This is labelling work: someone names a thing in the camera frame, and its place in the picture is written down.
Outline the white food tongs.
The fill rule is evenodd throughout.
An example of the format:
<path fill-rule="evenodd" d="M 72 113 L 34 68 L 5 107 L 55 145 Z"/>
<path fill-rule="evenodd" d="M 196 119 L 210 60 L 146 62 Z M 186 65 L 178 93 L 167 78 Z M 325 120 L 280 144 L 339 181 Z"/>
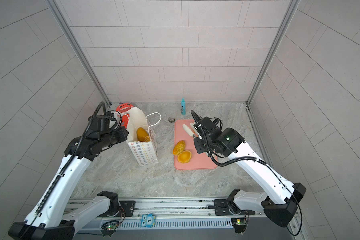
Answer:
<path fill-rule="evenodd" d="M 194 139 L 195 138 L 202 139 L 202 137 L 194 127 L 195 124 L 196 124 L 195 122 L 189 123 L 188 125 L 183 124 L 183 129 L 190 137 L 193 137 Z"/>

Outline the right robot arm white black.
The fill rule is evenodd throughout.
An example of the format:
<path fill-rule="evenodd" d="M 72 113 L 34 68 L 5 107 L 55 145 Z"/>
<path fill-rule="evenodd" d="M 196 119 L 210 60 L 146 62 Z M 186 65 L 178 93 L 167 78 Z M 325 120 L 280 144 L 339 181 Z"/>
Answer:
<path fill-rule="evenodd" d="M 288 228 L 295 214 L 302 216 L 300 201 L 306 193 L 301 183 L 292 183 L 277 173 L 248 144 L 245 138 L 232 128 L 222 129 L 219 118 L 199 117 L 191 111 L 198 136 L 194 145 L 198 154 L 206 154 L 218 167 L 237 164 L 262 187 L 261 193 L 249 193 L 234 189 L 227 198 L 223 210 L 234 216 L 236 233 L 244 233 L 252 212 L 265 214 L 282 228 Z"/>

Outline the white paper bag with print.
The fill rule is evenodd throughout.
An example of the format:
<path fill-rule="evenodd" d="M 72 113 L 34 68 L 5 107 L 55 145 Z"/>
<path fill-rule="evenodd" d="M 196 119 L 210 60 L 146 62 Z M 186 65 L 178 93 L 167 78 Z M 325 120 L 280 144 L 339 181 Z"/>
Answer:
<path fill-rule="evenodd" d="M 160 113 L 145 115 L 137 107 L 127 111 L 128 124 L 127 144 L 139 166 L 148 166 L 158 163 L 156 135 L 153 127 L 162 119 Z"/>

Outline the long yellow baguette bread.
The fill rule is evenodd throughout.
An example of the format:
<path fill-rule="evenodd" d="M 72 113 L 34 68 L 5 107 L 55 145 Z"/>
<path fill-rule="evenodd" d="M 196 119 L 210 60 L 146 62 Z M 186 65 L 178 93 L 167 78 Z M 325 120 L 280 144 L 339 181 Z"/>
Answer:
<path fill-rule="evenodd" d="M 137 137 L 139 142 L 145 142 L 145 137 L 150 136 L 144 128 L 137 129 Z"/>

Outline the round orange tart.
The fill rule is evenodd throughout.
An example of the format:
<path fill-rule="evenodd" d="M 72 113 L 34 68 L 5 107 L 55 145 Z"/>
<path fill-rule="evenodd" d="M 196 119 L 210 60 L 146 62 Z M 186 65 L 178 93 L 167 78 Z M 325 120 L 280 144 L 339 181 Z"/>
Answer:
<path fill-rule="evenodd" d="M 192 158 L 192 153 L 188 150 L 181 152 L 178 156 L 177 156 L 177 160 L 179 163 L 185 164 L 188 163 Z"/>

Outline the small round golden bun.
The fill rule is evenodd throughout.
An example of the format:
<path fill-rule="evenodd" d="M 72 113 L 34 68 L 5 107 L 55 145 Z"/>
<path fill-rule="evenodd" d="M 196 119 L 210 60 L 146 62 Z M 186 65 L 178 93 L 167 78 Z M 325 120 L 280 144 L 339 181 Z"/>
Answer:
<path fill-rule="evenodd" d="M 179 141 L 177 144 L 175 144 L 173 149 L 173 155 L 178 156 L 180 153 L 182 153 L 186 148 L 185 141 Z"/>

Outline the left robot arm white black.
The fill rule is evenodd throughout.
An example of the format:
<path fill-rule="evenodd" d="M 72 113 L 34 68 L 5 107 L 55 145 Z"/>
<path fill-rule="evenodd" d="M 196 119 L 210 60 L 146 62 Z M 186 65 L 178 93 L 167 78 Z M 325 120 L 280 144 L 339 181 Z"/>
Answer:
<path fill-rule="evenodd" d="M 125 142 L 128 131 L 114 124 L 100 102 L 88 119 L 84 133 L 73 139 L 66 150 L 59 169 L 47 190 L 22 222 L 15 222 L 8 231 L 14 240 L 71 240 L 85 225 L 100 215 L 126 216 L 118 194 L 102 191 L 90 202 L 65 214 L 67 203 L 80 178 L 101 152 Z"/>

